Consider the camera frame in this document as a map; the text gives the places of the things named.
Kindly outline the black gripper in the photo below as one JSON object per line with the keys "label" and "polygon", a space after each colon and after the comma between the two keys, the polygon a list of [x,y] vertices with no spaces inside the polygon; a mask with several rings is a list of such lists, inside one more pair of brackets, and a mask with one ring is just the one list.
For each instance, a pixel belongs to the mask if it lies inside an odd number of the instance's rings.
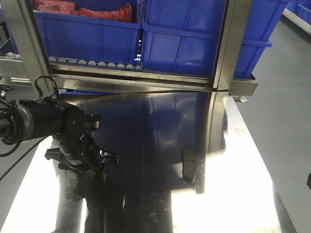
{"label": "black gripper", "polygon": [[59,146],[48,149],[45,158],[56,160],[62,169],[99,170],[104,163],[119,164],[119,155],[96,145],[92,132],[100,127],[101,115],[85,114],[77,106],[56,103],[60,111],[59,131],[52,135]]}

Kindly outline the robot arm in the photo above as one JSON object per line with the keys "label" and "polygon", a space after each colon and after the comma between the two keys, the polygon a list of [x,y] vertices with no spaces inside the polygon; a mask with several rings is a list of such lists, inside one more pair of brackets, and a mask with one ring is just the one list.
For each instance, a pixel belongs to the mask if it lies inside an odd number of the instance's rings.
{"label": "robot arm", "polygon": [[102,117],[87,115],[77,106],[45,98],[43,101],[1,100],[0,138],[13,148],[13,153],[25,141],[52,136],[59,144],[48,149],[45,158],[56,160],[63,170],[100,170],[105,163],[118,164],[119,156],[95,143],[92,132],[98,130]]}

